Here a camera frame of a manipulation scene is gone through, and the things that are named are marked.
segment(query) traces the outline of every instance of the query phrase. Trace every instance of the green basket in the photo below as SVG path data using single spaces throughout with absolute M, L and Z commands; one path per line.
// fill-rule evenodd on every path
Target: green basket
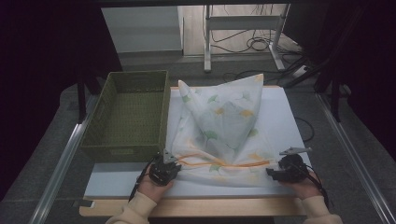
M 165 148 L 169 101 L 166 71 L 110 73 L 80 148 L 95 162 L 149 161 Z

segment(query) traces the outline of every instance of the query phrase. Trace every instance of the white board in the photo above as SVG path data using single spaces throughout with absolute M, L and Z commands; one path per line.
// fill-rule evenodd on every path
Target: white board
M 176 135 L 181 114 L 182 100 L 178 90 L 171 91 L 169 106 L 166 147 L 169 148 Z M 291 113 L 288 98 L 282 88 L 263 88 L 260 115 L 257 120 L 265 125 L 268 140 L 274 151 L 284 151 L 290 147 L 304 147 L 303 140 Z M 302 153 L 304 162 L 310 165 L 306 153 Z M 87 198 L 128 198 L 137 177 L 146 164 L 144 162 L 96 163 L 93 167 L 88 186 Z M 174 186 L 166 193 L 169 198 L 201 197 L 260 197 L 292 194 L 291 190 L 276 186 L 271 188 L 230 188 L 206 186 L 176 179 Z

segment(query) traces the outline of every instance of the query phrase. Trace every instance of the beige sleeve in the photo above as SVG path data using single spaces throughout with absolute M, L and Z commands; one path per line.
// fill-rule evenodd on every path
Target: beige sleeve
M 303 200 L 307 220 L 304 224 L 342 224 L 337 215 L 330 214 L 322 196 L 314 196 Z
M 122 213 L 111 217 L 106 224 L 148 224 L 149 214 L 157 204 L 148 196 L 137 192 L 134 198 L 122 207 Z

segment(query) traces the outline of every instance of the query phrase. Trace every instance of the white cloth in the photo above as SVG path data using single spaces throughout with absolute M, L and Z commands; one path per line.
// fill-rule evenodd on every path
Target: white cloth
M 171 153 L 179 177 L 222 186 L 273 186 L 265 168 L 274 152 L 256 125 L 263 75 L 214 87 L 190 88 L 179 81 L 184 102 Z

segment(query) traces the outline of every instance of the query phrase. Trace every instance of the human hand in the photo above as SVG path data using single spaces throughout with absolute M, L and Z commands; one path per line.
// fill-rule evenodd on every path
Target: human hand
M 314 177 L 318 181 L 318 177 L 313 173 L 309 172 L 309 174 Z M 311 180 L 306 178 L 302 182 L 299 183 L 286 183 L 286 182 L 279 182 L 281 185 L 289 187 L 294 190 L 297 197 L 301 200 L 322 195 L 321 192 L 318 190 L 317 186 L 312 183 Z
M 139 188 L 137 191 L 148 196 L 152 201 L 158 203 L 160 199 L 163 197 L 166 191 L 172 188 L 174 181 L 171 181 L 166 186 L 158 186 L 149 178 L 149 169 L 147 169 L 145 176 L 140 182 Z

